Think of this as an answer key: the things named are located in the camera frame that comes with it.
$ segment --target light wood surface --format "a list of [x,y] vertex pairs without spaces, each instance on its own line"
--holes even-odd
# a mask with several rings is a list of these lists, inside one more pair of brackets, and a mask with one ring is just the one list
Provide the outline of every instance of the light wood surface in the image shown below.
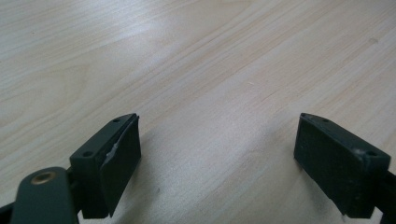
[[378,223],[292,152],[307,112],[396,157],[396,2],[0,3],[1,205],[132,112],[142,161],[114,217],[81,223]]

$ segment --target black plastic part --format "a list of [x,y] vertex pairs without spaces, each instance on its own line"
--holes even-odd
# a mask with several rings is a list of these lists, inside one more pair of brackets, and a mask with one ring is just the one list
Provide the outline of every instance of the black plastic part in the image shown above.
[[81,206],[84,204],[86,196],[82,186],[73,177],[71,170],[71,167],[69,167],[69,169],[67,169],[67,174],[69,177],[70,191],[72,192],[74,207],[76,209],[76,214],[78,214],[78,212],[81,211]]
[[9,203],[0,208],[0,223],[8,224],[9,222],[11,222],[13,207],[14,207],[14,203]]
[[[46,181],[46,174],[53,174],[53,177]],[[64,168],[43,169],[22,180],[13,205],[11,224],[26,223],[78,223]]]
[[84,218],[113,215],[141,158],[138,119],[136,114],[113,119],[70,157]]
[[388,154],[328,119],[302,114],[294,158],[342,214],[371,217]]
[[375,206],[384,213],[381,223],[396,223],[396,175],[388,172],[375,195]]

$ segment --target wood grain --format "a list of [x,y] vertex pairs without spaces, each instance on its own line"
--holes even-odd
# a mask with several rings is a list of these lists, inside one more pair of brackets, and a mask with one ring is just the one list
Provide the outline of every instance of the wood grain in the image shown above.
[[143,159],[81,223],[378,223],[292,151],[307,112],[396,157],[395,74],[393,0],[2,1],[0,202],[135,112]]

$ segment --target brass insert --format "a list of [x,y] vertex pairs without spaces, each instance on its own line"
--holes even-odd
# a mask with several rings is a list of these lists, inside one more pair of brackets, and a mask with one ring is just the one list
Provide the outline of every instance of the brass insert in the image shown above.
[[34,185],[41,185],[51,181],[51,179],[55,178],[55,176],[56,176],[55,172],[47,171],[33,177],[31,182]]

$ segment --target mounting hole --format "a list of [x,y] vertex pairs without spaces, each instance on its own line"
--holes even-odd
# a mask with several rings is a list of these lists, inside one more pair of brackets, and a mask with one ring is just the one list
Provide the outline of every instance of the mounting hole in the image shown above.
[[368,152],[367,152],[367,155],[373,156],[373,157],[374,157],[374,156],[377,156],[376,153],[375,153],[375,152],[372,152],[372,151],[368,151]]
[[93,154],[93,152],[91,152],[91,151],[86,151],[86,152],[82,153],[82,156],[83,156],[83,157],[90,157],[92,154]]
[[55,178],[56,173],[53,171],[43,172],[41,174],[36,175],[33,177],[31,183],[33,185],[41,185],[49,182],[51,179]]

